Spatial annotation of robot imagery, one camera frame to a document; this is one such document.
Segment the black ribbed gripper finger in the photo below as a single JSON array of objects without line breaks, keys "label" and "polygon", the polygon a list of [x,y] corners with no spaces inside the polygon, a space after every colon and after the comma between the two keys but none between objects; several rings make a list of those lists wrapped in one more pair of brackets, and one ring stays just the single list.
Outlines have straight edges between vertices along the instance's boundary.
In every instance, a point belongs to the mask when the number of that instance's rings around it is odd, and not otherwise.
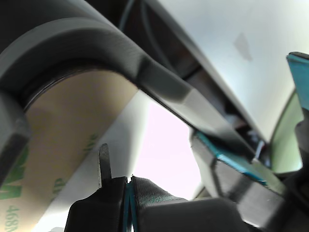
[{"label": "black ribbed gripper finger", "polygon": [[132,176],[127,184],[127,230],[138,232],[138,214],[143,208],[157,203],[185,201],[165,191],[149,179]]}]

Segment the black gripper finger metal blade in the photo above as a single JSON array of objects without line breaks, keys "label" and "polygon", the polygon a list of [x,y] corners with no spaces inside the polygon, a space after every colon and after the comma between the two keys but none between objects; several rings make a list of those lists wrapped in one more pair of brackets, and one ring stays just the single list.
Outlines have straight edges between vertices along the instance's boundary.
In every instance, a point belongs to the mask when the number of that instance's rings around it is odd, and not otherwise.
[{"label": "black gripper finger metal blade", "polygon": [[70,207],[66,232],[122,231],[127,178],[112,177],[107,144],[98,151],[98,174],[98,190]]}]

